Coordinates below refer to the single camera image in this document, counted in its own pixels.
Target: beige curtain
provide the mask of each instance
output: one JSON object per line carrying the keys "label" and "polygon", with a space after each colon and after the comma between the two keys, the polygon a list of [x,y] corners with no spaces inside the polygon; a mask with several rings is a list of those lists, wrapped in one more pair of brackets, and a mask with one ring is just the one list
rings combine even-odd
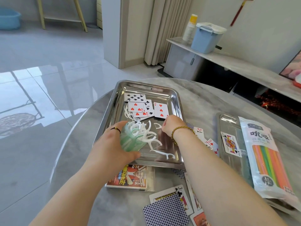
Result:
{"label": "beige curtain", "polygon": [[144,60],[156,65],[167,59],[168,38],[181,35],[191,0],[155,0]]}

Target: marble table top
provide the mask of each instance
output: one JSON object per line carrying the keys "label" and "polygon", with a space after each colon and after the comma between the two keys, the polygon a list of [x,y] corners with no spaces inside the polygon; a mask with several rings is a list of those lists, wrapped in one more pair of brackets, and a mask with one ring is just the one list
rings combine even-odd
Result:
{"label": "marble table top", "polygon": [[[301,199],[301,140],[273,118],[233,95],[202,83],[171,78],[152,78],[141,82],[171,87],[178,91],[186,121],[203,128],[206,139],[212,138],[217,142],[218,112],[257,120],[271,128],[284,165],[290,174],[294,192]],[[85,162],[112,92],[96,101],[69,133],[55,162],[47,199],[50,199]],[[196,113],[192,109],[193,104],[199,112]],[[155,192],[183,184],[188,194],[185,180],[179,178],[171,169],[156,167],[155,173]],[[142,208],[150,203],[150,194],[152,193],[107,190],[103,187],[94,202],[88,225],[145,225]],[[299,225],[291,217],[279,214],[289,225]]]}
{"label": "marble table top", "polygon": [[284,78],[283,76],[278,75],[273,71],[254,66],[253,64],[244,60],[219,53],[217,52],[218,49],[215,49],[215,51],[211,53],[203,54],[191,48],[192,41],[186,42],[182,40],[182,37],[170,38],[167,39],[167,41],[185,50],[195,53],[207,60],[210,60],[224,68],[227,68],[237,74],[240,74],[254,82],[268,87],[269,89],[277,91],[280,94],[301,102],[301,89],[295,87],[292,84],[291,80]]}

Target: tiled floor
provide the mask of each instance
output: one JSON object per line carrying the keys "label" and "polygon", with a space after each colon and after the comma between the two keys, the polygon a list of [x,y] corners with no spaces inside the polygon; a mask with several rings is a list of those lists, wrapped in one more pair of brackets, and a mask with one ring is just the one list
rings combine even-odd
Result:
{"label": "tiled floor", "polygon": [[25,22],[0,32],[0,225],[27,225],[43,207],[59,149],[93,102],[158,68],[115,68],[100,29]]}

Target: blue storage box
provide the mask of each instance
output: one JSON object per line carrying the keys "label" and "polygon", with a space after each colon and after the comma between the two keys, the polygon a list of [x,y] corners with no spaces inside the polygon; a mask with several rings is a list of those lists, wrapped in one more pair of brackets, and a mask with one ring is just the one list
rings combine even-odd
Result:
{"label": "blue storage box", "polygon": [[20,28],[20,16],[20,13],[12,9],[0,7],[0,30]]}
{"label": "blue storage box", "polygon": [[212,52],[227,31],[225,28],[211,23],[197,23],[191,48],[201,53],[207,54]]}

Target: white drawer unit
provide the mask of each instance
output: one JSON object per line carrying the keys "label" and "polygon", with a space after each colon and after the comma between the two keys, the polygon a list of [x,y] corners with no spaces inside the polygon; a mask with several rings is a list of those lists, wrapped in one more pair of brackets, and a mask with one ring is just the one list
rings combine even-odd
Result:
{"label": "white drawer unit", "polygon": [[102,29],[101,0],[97,0],[96,10],[97,10],[97,26]]}

